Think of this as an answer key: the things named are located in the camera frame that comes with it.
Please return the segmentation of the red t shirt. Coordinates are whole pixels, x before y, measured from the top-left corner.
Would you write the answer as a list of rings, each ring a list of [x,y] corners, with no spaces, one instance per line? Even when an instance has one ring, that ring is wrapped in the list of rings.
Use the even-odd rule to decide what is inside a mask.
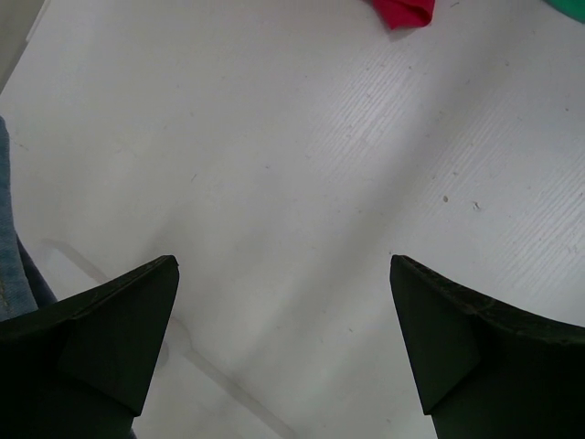
[[[433,18],[434,0],[372,0],[371,5],[391,29],[426,27]]]

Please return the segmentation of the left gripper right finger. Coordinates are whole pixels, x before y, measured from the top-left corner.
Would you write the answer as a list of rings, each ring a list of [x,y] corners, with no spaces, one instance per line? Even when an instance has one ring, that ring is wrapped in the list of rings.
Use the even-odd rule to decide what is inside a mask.
[[[584,329],[404,255],[389,281],[423,412],[440,438],[581,438]]]

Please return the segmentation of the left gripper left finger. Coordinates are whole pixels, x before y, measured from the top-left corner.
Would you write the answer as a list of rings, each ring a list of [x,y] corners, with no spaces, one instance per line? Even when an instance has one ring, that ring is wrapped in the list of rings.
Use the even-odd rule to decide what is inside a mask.
[[[2,322],[2,437],[130,437],[178,283],[178,262],[165,255]]]

